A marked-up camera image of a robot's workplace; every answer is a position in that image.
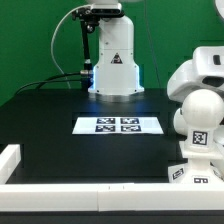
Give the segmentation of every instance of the table surface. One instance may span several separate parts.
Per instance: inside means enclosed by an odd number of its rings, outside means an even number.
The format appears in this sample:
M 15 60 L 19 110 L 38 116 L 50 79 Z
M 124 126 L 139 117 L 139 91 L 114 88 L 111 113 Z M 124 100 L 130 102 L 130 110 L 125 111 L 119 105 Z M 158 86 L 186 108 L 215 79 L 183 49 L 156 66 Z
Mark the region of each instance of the table surface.
M 7 184 L 168 183 L 168 166 L 185 162 L 173 129 L 180 105 L 165 90 L 146 90 L 124 103 L 90 99 L 80 90 L 27 90 L 0 107 L 0 144 L 22 145 L 22 161 Z M 153 134 L 72 135 L 78 117 L 156 116 Z M 1 223 L 211 223 L 213 212 L 1 213 Z

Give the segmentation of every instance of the white border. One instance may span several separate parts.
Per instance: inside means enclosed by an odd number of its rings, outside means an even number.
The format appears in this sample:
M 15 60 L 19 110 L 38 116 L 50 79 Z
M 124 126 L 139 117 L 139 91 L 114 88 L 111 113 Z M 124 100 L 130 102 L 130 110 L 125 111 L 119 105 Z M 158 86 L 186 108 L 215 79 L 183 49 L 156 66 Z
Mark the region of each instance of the white border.
M 0 155 L 1 180 L 20 161 L 19 148 L 8 146 Z M 224 210 L 224 184 L 0 185 L 1 212 L 161 210 Z

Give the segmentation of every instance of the black cable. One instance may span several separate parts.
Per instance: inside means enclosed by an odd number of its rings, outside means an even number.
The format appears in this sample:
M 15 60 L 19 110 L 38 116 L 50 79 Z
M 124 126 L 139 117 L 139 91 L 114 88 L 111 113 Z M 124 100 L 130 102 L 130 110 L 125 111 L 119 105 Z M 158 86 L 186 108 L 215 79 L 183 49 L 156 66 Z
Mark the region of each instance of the black cable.
M 26 84 L 24 86 L 22 86 L 21 88 L 19 88 L 16 92 L 15 92 L 15 95 L 18 95 L 23 89 L 29 87 L 29 86 L 33 86 L 33 85 L 39 85 L 41 83 L 57 83 L 57 82 L 81 82 L 81 79 L 80 80 L 76 80 L 76 79 L 70 79 L 70 80 L 61 80 L 61 81 L 42 81 L 42 82 L 32 82 L 32 83 L 29 83 L 29 84 Z
M 155 50 L 154 50 L 154 46 L 153 46 L 153 41 L 152 41 L 152 37 L 151 37 L 151 32 L 150 32 L 149 20 L 148 20 L 148 16 L 147 16 L 148 15 L 147 8 L 148 8 L 147 7 L 147 0 L 144 0 L 144 16 L 145 16 L 147 33 L 148 33 L 149 46 L 150 46 L 151 53 L 152 53 L 152 59 L 153 59 L 154 67 L 155 67 L 155 72 L 156 72 L 156 77 L 157 77 L 157 81 L 158 81 L 158 84 L 159 84 L 159 88 L 161 88 L 161 81 L 160 81 L 158 63 L 157 63 L 157 59 L 156 59 L 156 54 L 155 54 Z
M 52 76 L 50 78 L 47 78 L 44 80 L 44 82 L 46 81 L 51 81 L 51 80 L 54 80 L 54 79 L 60 79 L 60 78 L 66 78 L 66 77 L 69 77 L 69 76 L 75 76 L 75 75 L 80 75 L 80 72 L 75 72 L 75 73 L 66 73 L 66 74 L 62 74 L 62 75 L 55 75 L 55 76 Z M 36 89 L 40 89 L 43 85 L 45 85 L 46 83 L 40 83 Z

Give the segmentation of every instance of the green background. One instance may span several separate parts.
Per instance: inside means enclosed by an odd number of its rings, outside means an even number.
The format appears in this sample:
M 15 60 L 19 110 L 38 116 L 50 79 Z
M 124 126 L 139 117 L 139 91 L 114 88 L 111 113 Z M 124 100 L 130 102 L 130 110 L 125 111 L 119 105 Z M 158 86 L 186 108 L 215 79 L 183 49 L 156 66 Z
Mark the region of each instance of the green background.
M 150 28 L 161 87 L 198 46 L 224 45 L 224 23 L 213 0 L 147 0 L 123 4 L 135 24 L 135 61 L 146 88 L 158 88 L 149 43 Z M 84 0 L 0 0 L 0 104 L 21 86 L 59 74 L 50 56 L 50 42 L 57 24 Z M 93 62 L 98 58 L 97 32 L 90 36 Z M 55 44 L 58 63 L 65 72 L 82 69 L 83 53 L 78 22 L 68 19 Z M 66 84 L 47 88 L 67 88 Z

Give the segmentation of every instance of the cable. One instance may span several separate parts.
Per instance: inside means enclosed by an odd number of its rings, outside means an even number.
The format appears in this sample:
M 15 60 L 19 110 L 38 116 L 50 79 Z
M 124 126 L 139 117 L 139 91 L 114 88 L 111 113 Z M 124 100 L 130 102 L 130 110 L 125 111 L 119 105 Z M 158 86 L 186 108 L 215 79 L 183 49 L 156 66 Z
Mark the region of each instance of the cable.
M 152 41 L 151 32 L 150 32 L 149 20 L 148 20 L 148 16 L 147 16 L 148 15 L 148 9 L 147 8 L 148 8 L 147 7 L 147 0 L 144 0 L 144 16 L 145 16 L 147 33 L 148 33 L 149 47 L 150 47 L 151 53 L 152 53 L 152 59 L 153 59 L 154 67 L 155 67 L 155 72 L 156 72 L 156 77 L 157 77 L 157 81 L 158 81 L 158 84 L 159 84 L 159 88 L 161 88 L 161 81 L 160 81 L 158 63 L 157 63 L 157 59 L 156 59 L 155 49 L 154 49 L 154 46 L 153 46 L 153 41 Z
M 61 74 L 65 74 L 65 72 L 62 70 L 62 68 L 58 65 L 56 59 L 55 59 L 55 56 L 54 56 L 54 42 L 55 42 L 55 39 L 56 39 L 56 36 L 57 36 L 57 33 L 58 33 L 58 30 L 59 28 L 61 27 L 61 25 L 63 24 L 63 22 L 67 19 L 67 17 L 72 14 L 72 12 L 80 9 L 80 8 L 83 8 L 83 7 L 90 7 L 91 5 L 83 5 L 83 6 L 79 6 L 79 7 L 76 7 L 74 9 L 72 9 L 71 11 L 69 11 L 62 19 L 61 21 L 58 23 L 55 31 L 54 31 L 54 34 L 53 34 L 53 37 L 52 37 L 52 40 L 51 40 L 51 58 L 55 64 L 55 66 L 58 68 L 58 70 L 60 71 Z M 71 85 L 69 82 L 67 82 L 68 84 L 68 87 L 69 89 L 71 89 Z
M 75 76 L 75 75 L 81 75 L 80 72 L 75 72 L 75 73 L 71 73 L 71 74 L 63 74 L 63 75 L 55 75 L 55 76 L 52 76 L 48 79 L 45 79 L 44 81 L 51 81 L 51 80 L 54 80 L 54 79 L 60 79 L 60 78 L 67 78 L 69 76 Z M 40 89 L 43 85 L 45 85 L 46 83 L 40 83 L 36 89 Z
M 76 79 L 70 79 L 68 80 L 69 82 L 81 82 L 81 80 L 76 80 Z M 33 85 L 39 85 L 41 83 L 58 83 L 58 82 L 67 82 L 67 80 L 61 80 L 61 81 L 42 81 L 42 82 L 32 82 L 32 83 L 29 83 L 29 84 L 26 84 L 24 86 L 22 86 L 21 88 L 19 88 L 16 92 L 15 92 L 15 95 L 18 95 L 23 89 L 29 87 L 29 86 L 33 86 Z

